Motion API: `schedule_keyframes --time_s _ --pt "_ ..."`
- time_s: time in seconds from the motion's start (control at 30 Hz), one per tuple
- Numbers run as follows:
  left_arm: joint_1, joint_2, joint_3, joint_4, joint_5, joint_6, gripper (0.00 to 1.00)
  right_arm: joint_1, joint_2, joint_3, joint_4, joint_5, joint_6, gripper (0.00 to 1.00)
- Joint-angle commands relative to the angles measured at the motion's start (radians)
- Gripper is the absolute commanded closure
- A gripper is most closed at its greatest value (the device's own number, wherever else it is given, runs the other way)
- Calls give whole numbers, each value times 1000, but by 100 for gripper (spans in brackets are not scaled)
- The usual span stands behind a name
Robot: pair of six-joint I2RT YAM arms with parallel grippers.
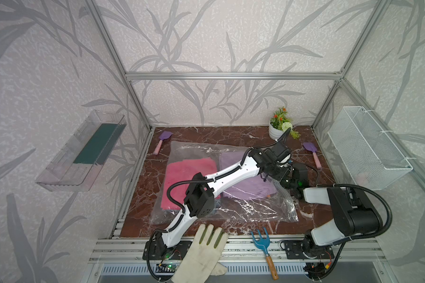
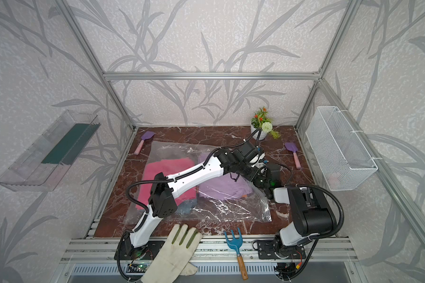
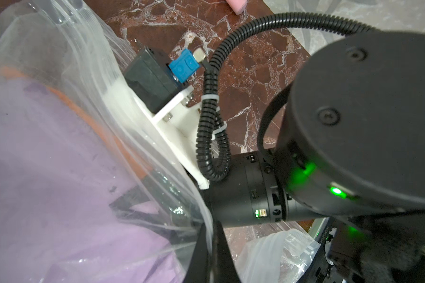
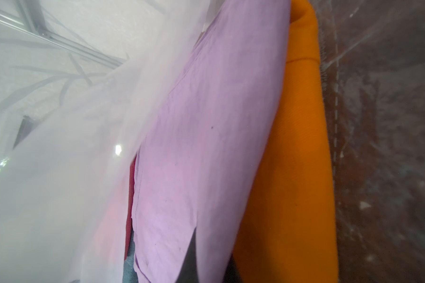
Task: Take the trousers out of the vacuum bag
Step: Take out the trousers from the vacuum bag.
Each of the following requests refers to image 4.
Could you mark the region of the lilac trousers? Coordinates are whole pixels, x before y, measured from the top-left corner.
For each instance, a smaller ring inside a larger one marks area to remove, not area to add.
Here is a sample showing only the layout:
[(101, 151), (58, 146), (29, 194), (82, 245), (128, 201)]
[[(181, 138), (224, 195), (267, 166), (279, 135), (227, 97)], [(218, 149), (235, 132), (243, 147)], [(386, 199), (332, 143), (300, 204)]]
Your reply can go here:
[(135, 166), (134, 269), (200, 283), (229, 263), (283, 88), (290, 1), (226, 1), (142, 143)]

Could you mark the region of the orange trousers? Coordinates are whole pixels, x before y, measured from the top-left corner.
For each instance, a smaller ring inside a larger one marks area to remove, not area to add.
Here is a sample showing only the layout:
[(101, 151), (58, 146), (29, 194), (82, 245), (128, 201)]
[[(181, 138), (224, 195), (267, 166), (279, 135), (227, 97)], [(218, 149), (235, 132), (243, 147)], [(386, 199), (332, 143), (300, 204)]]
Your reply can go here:
[(233, 258), (245, 283), (335, 283), (335, 202), (318, 22), (293, 1), (283, 92)]

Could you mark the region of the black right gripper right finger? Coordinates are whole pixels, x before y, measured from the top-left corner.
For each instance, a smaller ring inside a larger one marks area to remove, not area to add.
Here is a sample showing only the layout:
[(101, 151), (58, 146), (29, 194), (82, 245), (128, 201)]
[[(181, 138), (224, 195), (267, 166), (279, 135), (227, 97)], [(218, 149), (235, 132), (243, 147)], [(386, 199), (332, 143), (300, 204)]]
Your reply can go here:
[(224, 273), (223, 283), (242, 283), (242, 279), (237, 270), (233, 257), (230, 257), (229, 263)]

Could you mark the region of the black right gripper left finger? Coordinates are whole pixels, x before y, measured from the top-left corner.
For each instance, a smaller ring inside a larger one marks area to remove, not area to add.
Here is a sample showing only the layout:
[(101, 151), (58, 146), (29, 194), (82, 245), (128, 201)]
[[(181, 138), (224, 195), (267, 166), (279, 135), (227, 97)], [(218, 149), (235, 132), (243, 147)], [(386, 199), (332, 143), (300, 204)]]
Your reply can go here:
[(176, 283), (199, 283), (197, 271), (196, 229), (192, 233), (190, 244)]

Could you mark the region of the clear plastic vacuum bag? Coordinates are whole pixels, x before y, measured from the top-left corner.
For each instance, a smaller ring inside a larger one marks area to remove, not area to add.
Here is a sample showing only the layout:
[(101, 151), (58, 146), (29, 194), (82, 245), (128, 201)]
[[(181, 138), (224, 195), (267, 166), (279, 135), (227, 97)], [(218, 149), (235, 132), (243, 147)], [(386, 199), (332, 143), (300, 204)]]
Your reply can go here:
[[(109, 68), (0, 24), (0, 283), (122, 283), (129, 168), (226, 1), (40, 1)], [(308, 1), (336, 283), (425, 283), (425, 1)]]

